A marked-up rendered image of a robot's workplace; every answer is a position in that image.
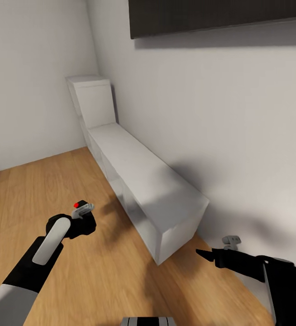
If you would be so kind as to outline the digital camera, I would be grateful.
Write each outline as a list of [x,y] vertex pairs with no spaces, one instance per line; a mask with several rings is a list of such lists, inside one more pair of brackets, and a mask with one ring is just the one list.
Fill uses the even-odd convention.
[[[84,206],[85,204],[87,204],[87,202],[84,201],[84,200],[82,200],[82,201],[79,201],[79,202],[75,203],[75,204],[74,204],[74,207],[75,207],[75,208],[80,208],[81,206]],[[84,218],[86,218],[86,217],[88,217],[88,216],[90,216],[90,215],[92,215],[92,212],[91,212],[91,211],[88,212],[88,213],[86,213],[86,214],[84,214],[84,215],[82,216],[82,218],[84,219]],[[89,235],[89,234],[91,234],[92,232],[94,232],[95,230],[96,230],[96,227],[92,228],[91,230],[88,230],[88,231],[85,232],[83,235]]]

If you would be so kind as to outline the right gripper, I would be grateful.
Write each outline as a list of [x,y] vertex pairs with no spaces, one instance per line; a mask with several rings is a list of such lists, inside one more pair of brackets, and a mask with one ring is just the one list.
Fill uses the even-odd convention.
[[228,268],[245,276],[244,258],[247,254],[236,250],[212,249],[212,251],[196,249],[196,253],[208,261],[215,262],[218,268]]

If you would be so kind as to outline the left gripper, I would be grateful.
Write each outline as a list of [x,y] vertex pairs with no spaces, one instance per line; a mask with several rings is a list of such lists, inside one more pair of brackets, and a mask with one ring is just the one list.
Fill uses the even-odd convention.
[[93,215],[90,215],[84,219],[78,219],[81,223],[81,229],[80,232],[78,232],[77,235],[73,235],[73,236],[69,236],[69,238],[72,240],[76,237],[78,237],[79,235],[83,235],[85,232],[87,232],[88,230],[91,230],[92,228],[96,227],[96,222],[95,222],[95,218]]

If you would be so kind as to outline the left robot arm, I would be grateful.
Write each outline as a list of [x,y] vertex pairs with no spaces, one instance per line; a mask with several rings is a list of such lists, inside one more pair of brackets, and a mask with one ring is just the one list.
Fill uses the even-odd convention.
[[0,326],[23,326],[43,285],[64,247],[71,240],[96,227],[95,218],[82,216],[94,210],[85,204],[72,216],[58,214],[49,218],[45,236],[37,237],[0,285]]

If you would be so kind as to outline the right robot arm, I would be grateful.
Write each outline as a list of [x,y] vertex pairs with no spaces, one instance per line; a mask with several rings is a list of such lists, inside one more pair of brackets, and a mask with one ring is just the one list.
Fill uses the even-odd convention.
[[276,326],[296,326],[296,267],[294,263],[265,255],[257,257],[238,252],[238,235],[222,238],[223,249],[196,249],[196,253],[218,268],[228,268],[265,283]]

